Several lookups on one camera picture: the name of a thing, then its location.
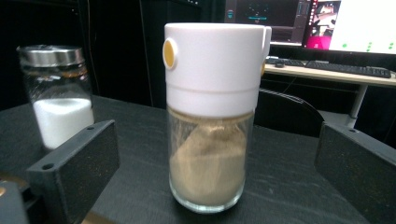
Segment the white plastic cap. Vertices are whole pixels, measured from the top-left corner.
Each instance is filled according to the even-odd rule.
[[[168,23],[163,63],[166,102],[189,115],[229,118],[253,112],[271,28],[230,23]]]

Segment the seasoning dispenser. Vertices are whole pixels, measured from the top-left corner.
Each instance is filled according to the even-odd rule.
[[[242,195],[271,28],[230,23],[164,26],[170,189],[196,213]]]
[[[18,47],[17,52],[44,149],[57,148],[94,123],[81,48],[33,45]]]

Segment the desk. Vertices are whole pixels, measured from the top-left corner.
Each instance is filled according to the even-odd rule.
[[[92,104],[96,121],[116,121],[120,169],[92,208],[115,223],[368,223],[316,172],[317,138],[258,126],[240,201],[219,214],[195,214],[169,189],[166,111],[97,96]],[[40,146],[32,107],[0,112],[0,171],[25,178],[43,156]]]
[[[359,110],[361,109],[361,103],[363,102],[364,94],[367,91],[367,87],[370,86],[381,86],[381,87],[396,87],[396,75],[392,72],[391,78],[381,77],[366,77],[346,73],[337,73],[331,71],[324,71],[318,69],[304,68],[299,66],[286,66],[283,68],[276,68],[273,64],[265,65],[265,73],[274,75],[292,76],[292,77],[303,77],[321,79],[327,81],[339,81],[345,83],[352,83],[360,85],[358,94],[355,98],[354,104],[351,111],[348,114],[346,125],[353,128],[358,118]]]

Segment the silver metal lid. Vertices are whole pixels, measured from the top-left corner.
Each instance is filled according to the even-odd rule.
[[[73,46],[33,45],[17,47],[20,64],[33,67],[56,67],[84,63],[82,50]]]

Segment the jar base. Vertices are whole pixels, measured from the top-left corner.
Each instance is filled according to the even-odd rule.
[[[230,201],[228,201],[225,204],[222,205],[202,205],[202,204],[196,204],[196,203],[191,203],[185,199],[183,199],[175,190],[175,188],[172,185],[172,181],[169,178],[169,186],[170,189],[172,191],[173,196],[175,197],[175,199],[184,207],[188,208],[189,210],[191,210],[192,212],[195,213],[199,213],[199,214],[215,214],[215,213],[219,213],[222,212],[224,210],[227,210],[228,208],[231,208],[232,206],[234,206],[239,198],[242,195],[242,192],[244,190],[244,185],[241,186],[241,188],[236,192],[235,196],[233,198],[231,198]]]

